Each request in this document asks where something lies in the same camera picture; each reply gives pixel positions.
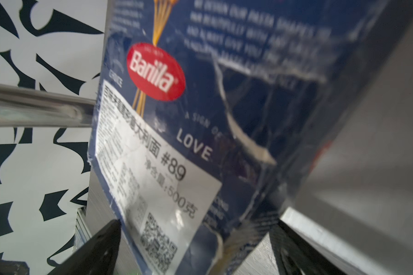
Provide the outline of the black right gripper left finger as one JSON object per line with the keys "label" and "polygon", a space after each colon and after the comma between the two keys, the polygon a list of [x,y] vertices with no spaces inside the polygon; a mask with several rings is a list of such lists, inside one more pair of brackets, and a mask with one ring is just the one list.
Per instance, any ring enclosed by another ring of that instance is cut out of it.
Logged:
{"label": "black right gripper left finger", "polygon": [[113,275],[121,239],[120,220],[111,220],[50,275]]}

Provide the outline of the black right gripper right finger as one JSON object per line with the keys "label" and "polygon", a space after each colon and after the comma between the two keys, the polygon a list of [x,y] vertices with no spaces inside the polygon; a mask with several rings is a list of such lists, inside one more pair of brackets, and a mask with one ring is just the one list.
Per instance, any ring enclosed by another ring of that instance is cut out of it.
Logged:
{"label": "black right gripper right finger", "polygon": [[269,237],[281,275],[344,274],[282,221],[271,228]]}

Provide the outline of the blue Barilla pasta pack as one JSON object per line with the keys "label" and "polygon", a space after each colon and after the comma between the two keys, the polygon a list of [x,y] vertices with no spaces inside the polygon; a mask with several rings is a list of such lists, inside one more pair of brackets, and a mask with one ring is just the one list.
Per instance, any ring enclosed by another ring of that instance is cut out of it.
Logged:
{"label": "blue Barilla pasta pack", "polygon": [[387,1],[114,1],[88,157],[143,275],[230,275]]}

